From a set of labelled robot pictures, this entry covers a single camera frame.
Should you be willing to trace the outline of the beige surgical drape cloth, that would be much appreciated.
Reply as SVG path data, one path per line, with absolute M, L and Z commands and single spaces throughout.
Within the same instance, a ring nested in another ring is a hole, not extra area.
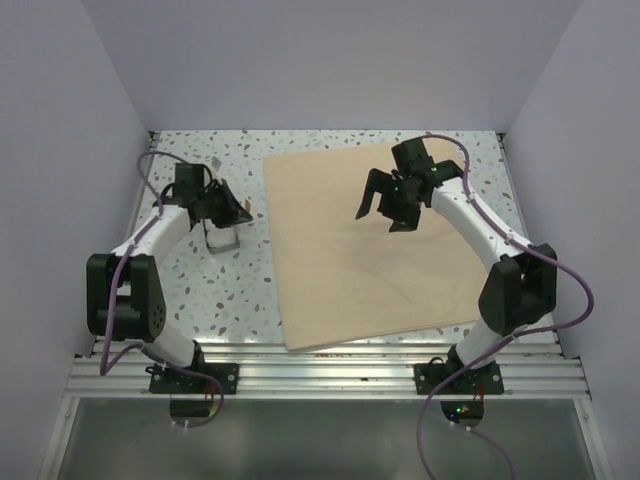
M 463 237 L 425 210 L 414 232 L 358 217 L 368 173 L 389 144 L 272 155 L 267 218 L 281 325 L 291 350 L 472 323 L 485 269 Z

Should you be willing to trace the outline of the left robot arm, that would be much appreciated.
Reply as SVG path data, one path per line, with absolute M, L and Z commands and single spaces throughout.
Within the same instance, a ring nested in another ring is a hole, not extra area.
M 211 253 L 238 248 L 237 228 L 253 217 L 205 164 L 178 161 L 173 182 L 153 196 L 151 213 L 140 228 L 111 252 L 87 260 L 87 325 L 103 339 L 100 374 L 106 375 L 120 359 L 110 353 L 112 342 L 125 341 L 129 350 L 140 349 L 175 366 L 173 381 L 193 393 L 207 383 L 208 369 L 199 362 L 198 343 L 167 320 L 159 268 L 197 226 L 203 227 Z

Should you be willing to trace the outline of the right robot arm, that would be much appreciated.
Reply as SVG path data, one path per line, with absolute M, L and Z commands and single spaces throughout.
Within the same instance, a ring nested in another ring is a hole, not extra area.
M 390 219 L 391 231 L 412 232 L 422 208 L 430 208 L 454 227 L 485 267 L 479 320 L 430 374 L 464 393 L 480 382 L 501 341 L 555 309 L 557 256 L 549 245 L 533 245 L 514 232 L 488 207 L 471 187 L 467 164 L 435 161 L 427 139 L 421 136 L 394 146 L 396 167 L 390 172 L 369 171 L 356 216 L 362 218 L 376 208 Z

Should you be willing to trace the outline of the metal instrument tray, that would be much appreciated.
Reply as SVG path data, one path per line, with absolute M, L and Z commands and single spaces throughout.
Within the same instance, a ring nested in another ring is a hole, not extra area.
M 209 220 L 203 224 L 205 241 L 212 254 L 223 253 L 239 247 L 239 239 L 235 226 L 218 228 Z

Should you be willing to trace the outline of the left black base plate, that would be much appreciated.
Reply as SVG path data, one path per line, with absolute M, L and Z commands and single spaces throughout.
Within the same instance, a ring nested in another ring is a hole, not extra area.
M 175 369 L 158 364 L 147 366 L 145 372 L 151 376 L 149 392 L 164 395 L 188 395 L 223 392 L 234 395 L 240 378 L 237 363 L 206 363 L 200 373 L 179 373 Z

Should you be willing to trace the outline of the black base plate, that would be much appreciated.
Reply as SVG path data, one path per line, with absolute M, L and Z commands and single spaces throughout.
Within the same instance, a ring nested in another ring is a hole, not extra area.
M 449 376 L 447 370 L 450 361 L 443 362 L 440 357 L 435 357 L 429 363 L 419 363 L 413 366 L 414 381 L 418 395 L 429 395 Z M 463 372 L 454 380 L 448 382 L 437 395 L 502 395 L 505 387 L 499 365 L 493 361 L 479 369 L 471 369 Z
M 223 392 L 234 395 L 240 378 L 237 363 L 206 363 L 200 373 L 179 373 L 175 369 L 158 364 L 147 366 L 145 372 L 151 376 L 149 392 L 164 395 L 188 395 Z

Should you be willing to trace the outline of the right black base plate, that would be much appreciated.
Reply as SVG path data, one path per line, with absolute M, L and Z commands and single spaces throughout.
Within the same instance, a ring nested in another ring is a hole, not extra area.
M 414 381 L 418 395 L 429 395 L 449 376 L 447 370 L 450 361 L 443 362 L 440 357 L 435 357 L 429 363 L 419 363 L 413 366 Z M 463 372 L 454 380 L 448 382 L 437 395 L 502 395 L 505 387 L 499 365 L 493 361 L 479 369 L 471 369 Z

